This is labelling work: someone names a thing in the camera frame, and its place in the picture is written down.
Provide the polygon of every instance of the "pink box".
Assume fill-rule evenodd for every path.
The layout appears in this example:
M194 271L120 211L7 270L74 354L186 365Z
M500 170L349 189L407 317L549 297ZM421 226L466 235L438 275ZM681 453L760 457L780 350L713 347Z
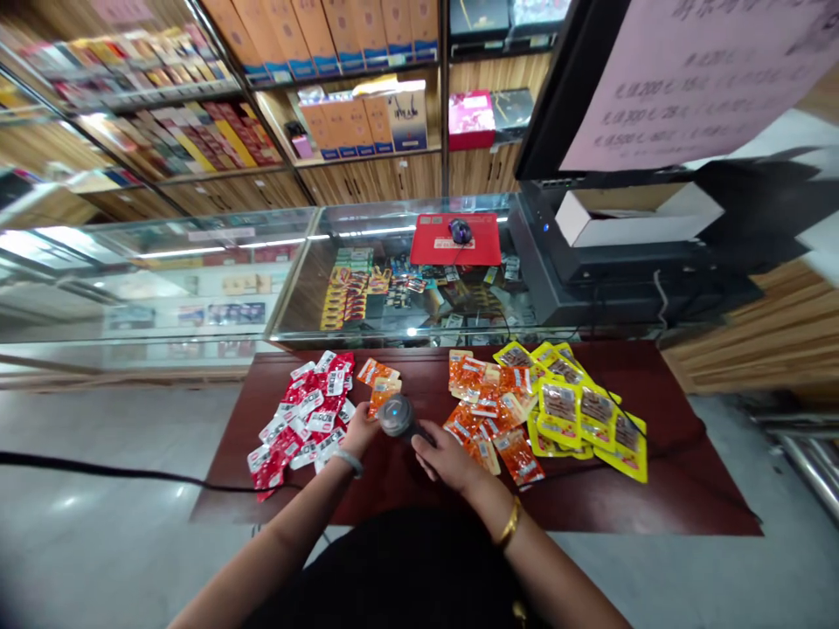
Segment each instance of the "pink box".
M448 150L489 149L496 138L496 117L489 91L448 97Z

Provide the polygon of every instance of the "white box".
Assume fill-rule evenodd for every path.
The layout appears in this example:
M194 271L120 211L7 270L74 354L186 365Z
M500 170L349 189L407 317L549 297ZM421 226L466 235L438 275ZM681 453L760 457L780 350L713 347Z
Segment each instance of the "white box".
M574 247L643 245L689 240L723 212L694 183L665 183L568 192L556 221Z

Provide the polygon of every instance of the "black box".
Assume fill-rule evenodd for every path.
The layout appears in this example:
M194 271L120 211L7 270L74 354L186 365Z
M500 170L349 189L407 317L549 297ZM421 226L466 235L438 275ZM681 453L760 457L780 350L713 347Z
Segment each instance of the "black box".
M449 44L506 39L510 32L507 0L461 0L449 5Z
M510 0L510 36L551 35L568 12L570 0L552 0L536 5L532 0Z
M533 114L533 97L527 88L490 92L492 114L496 119L494 144L520 142Z

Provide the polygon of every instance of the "barcode scanner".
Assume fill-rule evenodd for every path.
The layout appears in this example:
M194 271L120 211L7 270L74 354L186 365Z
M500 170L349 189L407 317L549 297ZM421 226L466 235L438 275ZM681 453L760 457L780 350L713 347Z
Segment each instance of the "barcode scanner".
M389 397L378 409L378 422L388 437L403 439L411 443L411 437L418 434L432 446L437 447L434 437L428 434L417 421L413 404L401 393Z

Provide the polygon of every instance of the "paper sign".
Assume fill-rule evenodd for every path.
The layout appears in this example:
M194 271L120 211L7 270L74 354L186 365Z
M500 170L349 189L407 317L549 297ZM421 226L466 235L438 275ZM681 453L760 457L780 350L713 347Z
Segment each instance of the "paper sign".
M560 170L740 148L839 60L836 0L633 0Z
M91 0L99 17L110 24L130 24L154 20L143 0Z

